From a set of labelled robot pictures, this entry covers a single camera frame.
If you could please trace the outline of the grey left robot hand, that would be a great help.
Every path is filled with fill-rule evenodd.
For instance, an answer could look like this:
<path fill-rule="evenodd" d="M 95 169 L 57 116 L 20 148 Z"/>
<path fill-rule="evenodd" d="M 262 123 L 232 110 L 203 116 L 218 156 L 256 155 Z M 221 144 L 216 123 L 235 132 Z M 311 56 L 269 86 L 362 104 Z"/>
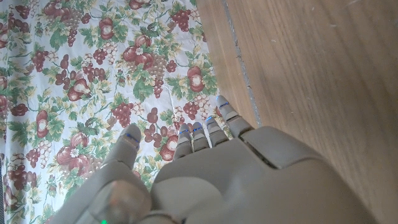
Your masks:
<path fill-rule="evenodd" d="M 376 222 L 319 153 L 216 102 L 232 138 L 213 118 L 181 125 L 172 162 L 148 189 L 132 172 L 141 132 L 131 124 L 52 223 Z"/>

